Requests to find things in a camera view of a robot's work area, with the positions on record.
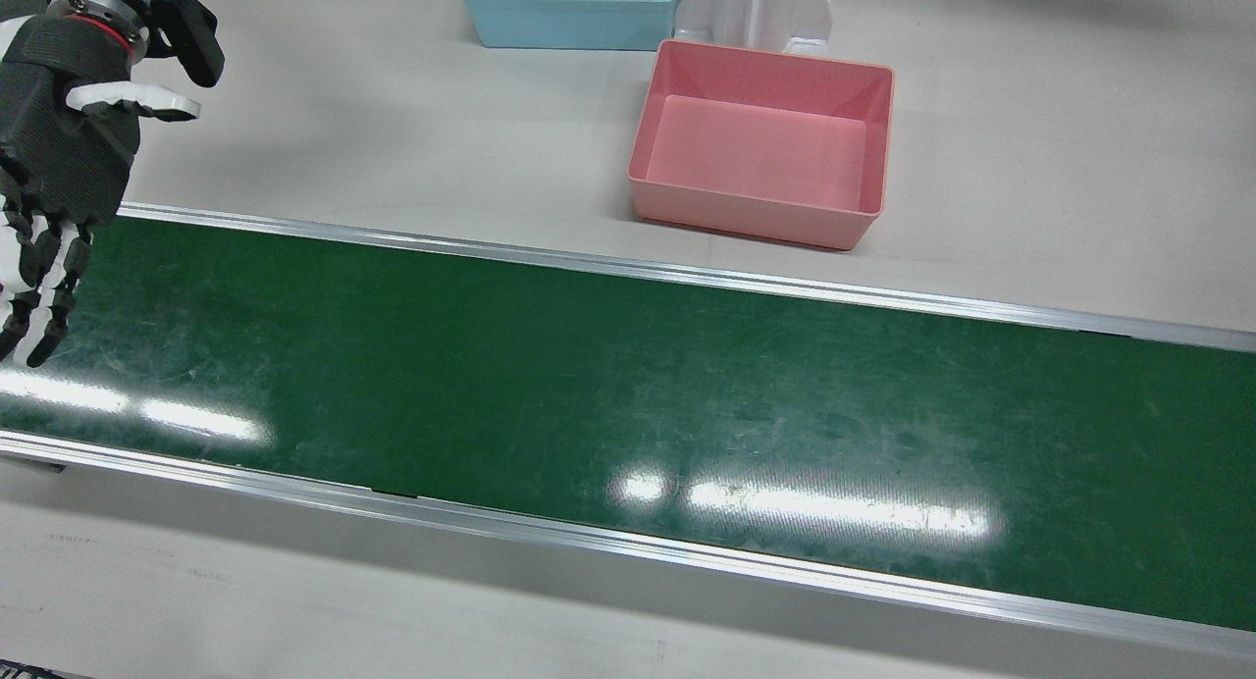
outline blue bin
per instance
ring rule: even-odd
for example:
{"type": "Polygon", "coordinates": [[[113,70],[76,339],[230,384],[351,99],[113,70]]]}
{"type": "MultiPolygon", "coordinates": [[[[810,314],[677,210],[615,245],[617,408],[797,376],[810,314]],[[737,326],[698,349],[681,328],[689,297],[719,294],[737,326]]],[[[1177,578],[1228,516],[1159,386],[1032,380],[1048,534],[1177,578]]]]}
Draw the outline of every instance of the blue bin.
{"type": "Polygon", "coordinates": [[[486,48],[654,50],[676,0],[463,0],[486,48]]]}

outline green conveyor belt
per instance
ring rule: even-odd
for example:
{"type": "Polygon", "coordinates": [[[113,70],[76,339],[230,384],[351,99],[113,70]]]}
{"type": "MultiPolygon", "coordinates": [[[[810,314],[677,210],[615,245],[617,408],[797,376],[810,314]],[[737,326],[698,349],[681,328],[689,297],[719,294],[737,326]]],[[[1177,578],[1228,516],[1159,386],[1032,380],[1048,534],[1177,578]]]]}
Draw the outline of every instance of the green conveyor belt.
{"type": "Polygon", "coordinates": [[[1256,630],[1256,354],[139,218],[98,245],[4,428],[1256,630]]]}

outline white plastic stand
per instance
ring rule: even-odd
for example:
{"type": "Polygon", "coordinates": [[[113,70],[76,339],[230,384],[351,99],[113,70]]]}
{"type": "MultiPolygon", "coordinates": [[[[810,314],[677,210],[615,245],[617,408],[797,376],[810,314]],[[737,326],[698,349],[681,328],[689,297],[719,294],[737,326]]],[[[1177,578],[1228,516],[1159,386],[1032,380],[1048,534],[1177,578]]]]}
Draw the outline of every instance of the white plastic stand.
{"type": "Polygon", "coordinates": [[[829,48],[829,0],[681,0],[676,38],[821,56],[829,48]]]}

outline pink plastic container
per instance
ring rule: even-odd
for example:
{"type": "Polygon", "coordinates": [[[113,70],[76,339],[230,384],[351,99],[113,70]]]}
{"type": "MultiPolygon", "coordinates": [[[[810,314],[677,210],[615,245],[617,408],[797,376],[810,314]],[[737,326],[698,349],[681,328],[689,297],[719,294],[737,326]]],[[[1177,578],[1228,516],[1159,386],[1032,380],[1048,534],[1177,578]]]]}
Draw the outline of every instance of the pink plastic container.
{"type": "Polygon", "coordinates": [[[889,68],[666,40],[628,164],[642,218],[850,250],[885,193],[889,68]]]}

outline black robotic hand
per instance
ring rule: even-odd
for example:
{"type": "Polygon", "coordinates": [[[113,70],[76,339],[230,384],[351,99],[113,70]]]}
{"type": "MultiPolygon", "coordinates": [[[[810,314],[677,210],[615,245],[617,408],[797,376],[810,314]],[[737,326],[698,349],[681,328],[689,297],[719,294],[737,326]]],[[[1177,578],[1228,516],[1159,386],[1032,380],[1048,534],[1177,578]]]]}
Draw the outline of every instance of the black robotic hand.
{"type": "Polygon", "coordinates": [[[200,113],[132,83],[132,65],[178,56],[207,88],[222,72],[216,25],[197,0],[49,0],[0,23],[0,358],[39,366],[65,339],[92,228],[113,218],[131,177],[139,117],[200,113]]]}

